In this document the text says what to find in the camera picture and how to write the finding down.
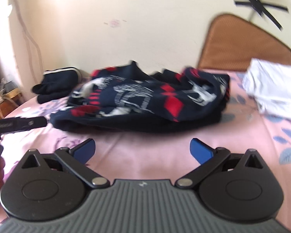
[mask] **folded black clothing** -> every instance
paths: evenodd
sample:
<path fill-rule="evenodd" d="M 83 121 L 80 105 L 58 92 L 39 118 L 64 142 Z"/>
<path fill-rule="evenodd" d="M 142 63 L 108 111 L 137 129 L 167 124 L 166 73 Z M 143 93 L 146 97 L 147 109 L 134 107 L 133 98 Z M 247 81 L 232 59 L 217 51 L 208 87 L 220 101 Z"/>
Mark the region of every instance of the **folded black clothing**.
<path fill-rule="evenodd" d="M 92 80 L 50 115 L 55 128 L 95 126 L 148 133 L 184 131 L 218 123 L 229 100 L 230 77 L 192 67 L 152 76 L 135 61 L 94 71 Z"/>
<path fill-rule="evenodd" d="M 57 100 L 57 99 L 66 97 L 70 93 L 71 93 L 71 90 L 64 90 L 64 91 L 60 91 L 60 92 L 50 93 L 48 95 L 38 95 L 36 100 L 38 101 L 39 104 L 43 104 L 43 103 L 47 103 L 51 100 Z"/>
<path fill-rule="evenodd" d="M 75 67 L 47 70 L 43 73 L 41 84 L 33 86 L 32 92 L 37 95 L 48 95 L 67 90 L 71 92 L 81 82 L 81 79 L 81 73 Z"/>

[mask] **pink bedsheet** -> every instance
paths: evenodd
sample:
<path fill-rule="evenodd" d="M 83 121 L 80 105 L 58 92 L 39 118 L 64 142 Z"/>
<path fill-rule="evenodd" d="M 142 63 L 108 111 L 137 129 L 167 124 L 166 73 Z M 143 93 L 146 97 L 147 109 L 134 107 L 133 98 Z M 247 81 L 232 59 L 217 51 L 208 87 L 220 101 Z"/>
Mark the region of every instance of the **pink bedsheet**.
<path fill-rule="evenodd" d="M 54 129 L 51 124 L 45 128 L 7 134 L 2 140 L 5 178 L 28 149 L 52 153 L 59 147 L 72 148 L 87 138 L 93 138 L 96 152 L 88 161 L 88 167 L 110 181 L 122 178 L 171 179 L 174 182 L 199 166 L 189 151 L 191 139 L 197 137 L 213 148 L 226 147 L 234 153 L 244 153 L 248 148 L 257 149 L 284 191 L 285 199 L 277 219 L 291 230 L 291 120 L 261 116 L 255 101 L 246 95 L 241 86 L 243 74 L 228 74 L 231 76 L 231 100 L 219 124 L 188 132 L 157 135 L 93 129 L 83 129 L 76 134 Z M 64 106 L 65 100 L 39 105 L 33 98 L 9 117 L 48 117 L 51 112 Z M 0 222 L 5 218 L 0 206 Z"/>

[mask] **folded white shirt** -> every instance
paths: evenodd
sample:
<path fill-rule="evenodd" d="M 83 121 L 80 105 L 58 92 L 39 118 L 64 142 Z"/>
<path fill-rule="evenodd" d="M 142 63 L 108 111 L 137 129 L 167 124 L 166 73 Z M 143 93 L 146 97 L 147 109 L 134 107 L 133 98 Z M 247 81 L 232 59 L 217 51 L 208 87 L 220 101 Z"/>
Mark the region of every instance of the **folded white shirt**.
<path fill-rule="evenodd" d="M 291 66 L 252 59 L 242 83 L 260 113 L 291 119 Z"/>

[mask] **brown headboard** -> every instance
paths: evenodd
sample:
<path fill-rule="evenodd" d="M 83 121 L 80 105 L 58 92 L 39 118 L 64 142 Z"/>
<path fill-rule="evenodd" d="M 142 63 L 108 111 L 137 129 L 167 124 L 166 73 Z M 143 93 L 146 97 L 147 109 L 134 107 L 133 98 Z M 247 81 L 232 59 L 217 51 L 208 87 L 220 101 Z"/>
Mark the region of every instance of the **brown headboard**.
<path fill-rule="evenodd" d="M 223 14 L 212 21 L 197 66 L 246 71 L 252 58 L 291 65 L 291 49 L 256 25 Z"/>

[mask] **wire on wall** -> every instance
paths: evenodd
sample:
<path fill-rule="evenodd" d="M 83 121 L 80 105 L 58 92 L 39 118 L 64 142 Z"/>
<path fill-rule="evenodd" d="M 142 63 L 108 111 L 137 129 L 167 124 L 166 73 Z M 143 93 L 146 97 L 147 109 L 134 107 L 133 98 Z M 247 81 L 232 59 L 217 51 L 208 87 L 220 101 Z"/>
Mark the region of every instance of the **wire on wall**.
<path fill-rule="evenodd" d="M 24 39 L 25 39 L 25 42 L 26 42 L 26 48 L 27 48 L 28 56 L 29 56 L 30 72 L 31 72 L 31 74 L 33 76 L 33 79 L 34 79 L 35 83 L 38 84 L 38 81 L 37 81 L 37 79 L 36 79 L 36 77 L 34 75 L 33 64 L 32 64 L 32 53 L 31 53 L 31 50 L 30 50 L 30 43 L 29 43 L 28 40 L 30 40 L 33 43 L 33 45 L 35 46 L 35 48 L 36 48 L 36 51 L 37 51 L 37 54 L 38 54 L 40 70 L 43 73 L 44 72 L 44 68 L 43 68 L 41 50 L 40 50 L 40 47 L 37 44 L 37 42 L 30 35 L 30 33 L 29 33 L 29 31 L 28 31 L 28 29 L 27 29 L 27 27 L 25 25 L 25 22 L 23 20 L 22 14 L 20 12 L 20 7 L 19 7 L 18 0 L 13 0 L 13 1 L 14 1 L 14 7 L 15 7 L 15 11 L 16 11 L 16 15 L 17 15 L 18 21 L 21 24 L 22 29 L 23 29 L 23 33 L 24 33 Z"/>

